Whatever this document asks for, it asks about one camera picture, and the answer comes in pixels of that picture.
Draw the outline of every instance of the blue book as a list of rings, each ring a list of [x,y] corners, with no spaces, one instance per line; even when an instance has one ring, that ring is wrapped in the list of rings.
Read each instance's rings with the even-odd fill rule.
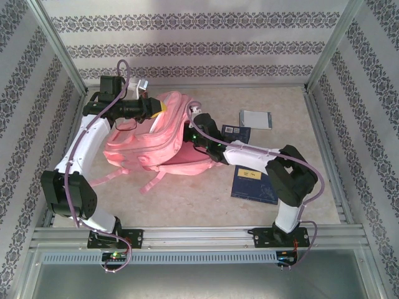
[[[222,135],[230,136],[248,144],[251,128],[223,125]],[[266,204],[277,204],[278,202],[277,194],[272,188],[269,176],[243,166],[236,166],[231,196]]]

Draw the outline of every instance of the yellow label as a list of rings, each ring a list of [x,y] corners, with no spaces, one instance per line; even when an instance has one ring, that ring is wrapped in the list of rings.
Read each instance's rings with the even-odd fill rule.
[[[244,178],[251,178],[251,179],[261,179],[262,173],[255,170],[246,170],[243,168],[239,168],[238,176],[242,176]]]

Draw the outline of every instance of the floor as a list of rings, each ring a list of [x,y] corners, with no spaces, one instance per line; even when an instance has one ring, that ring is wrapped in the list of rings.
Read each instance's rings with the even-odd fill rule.
[[[150,90],[150,96],[169,90]],[[272,113],[272,130],[252,130],[250,144],[267,148],[295,146],[328,182],[317,141],[299,87],[181,89],[203,104],[218,128],[238,126],[240,109]],[[88,180],[115,170],[98,151]],[[167,174],[149,193],[139,188],[155,177],[153,172],[120,176],[94,187],[99,205],[119,217],[125,227],[271,225],[278,207],[231,197],[234,166],[209,169],[198,176]],[[314,193],[319,190],[316,185]],[[303,219],[318,224],[339,224],[331,188],[310,204]],[[68,227],[72,221],[56,216],[55,227]]]

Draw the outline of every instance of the backpack strap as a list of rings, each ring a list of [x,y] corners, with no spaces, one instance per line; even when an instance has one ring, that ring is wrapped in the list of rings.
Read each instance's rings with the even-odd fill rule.
[[[165,176],[166,172],[160,171],[155,178],[153,178],[150,182],[147,183],[147,185],[143,186],[140,189],[141,194],[147,193],[153,186],[158,184],[161,179]]]
[[[110,181],[111,179],[116,178],[117,176],[120,176],[122,174],[129,174],[130,170],[126,168],[119,168],[118,170],[112,171],[110,174],[107,174],[106,176],[99,178],[99,179],[93,179],[92,181],[89,182],[90,186],[94,187],[97,185],[101,185],[103,183],[106,183]]]

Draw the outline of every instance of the metal plate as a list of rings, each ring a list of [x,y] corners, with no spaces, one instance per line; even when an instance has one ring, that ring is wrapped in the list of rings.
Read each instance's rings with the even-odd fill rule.
[[[294,247],[295,240],[298,242],[298,247],[309,247],[309,235],[305,227],[298,227],[289,235],[283,244],[274,240],[274,229],[270,227],[256,227],[249,229],[248,234],[253,235],[255,248],[286,248]]]
[[[127,239],[133,249],[141,249],[143,243],[142,229],[122,229],[121,237]],[[127,249],[127,244],[118,242],[117,244],[98,240],[95,232],[90,231],[87,241],[88,249]]]

